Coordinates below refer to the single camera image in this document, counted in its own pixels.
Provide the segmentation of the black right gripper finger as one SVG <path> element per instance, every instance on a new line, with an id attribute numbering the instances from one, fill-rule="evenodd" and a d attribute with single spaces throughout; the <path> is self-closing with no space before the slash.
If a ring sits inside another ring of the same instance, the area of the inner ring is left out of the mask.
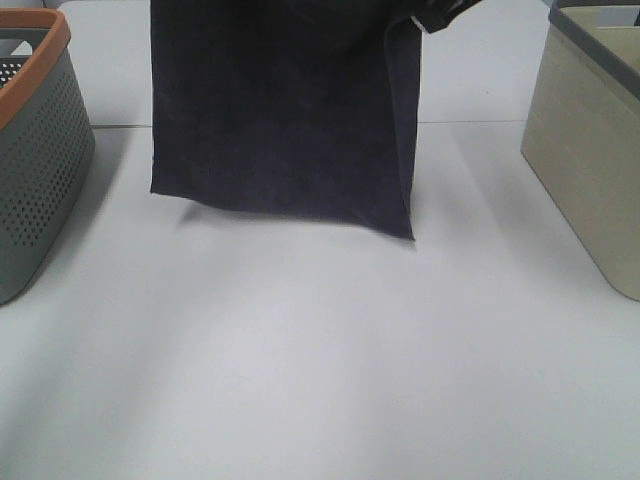
<path id="1" fill-rule="evenodd" d="M 418 1 L 411 20 L 424 33 L 444 30 L 460 15 L 480 3 L 481 0 L 424 0 Z"/>

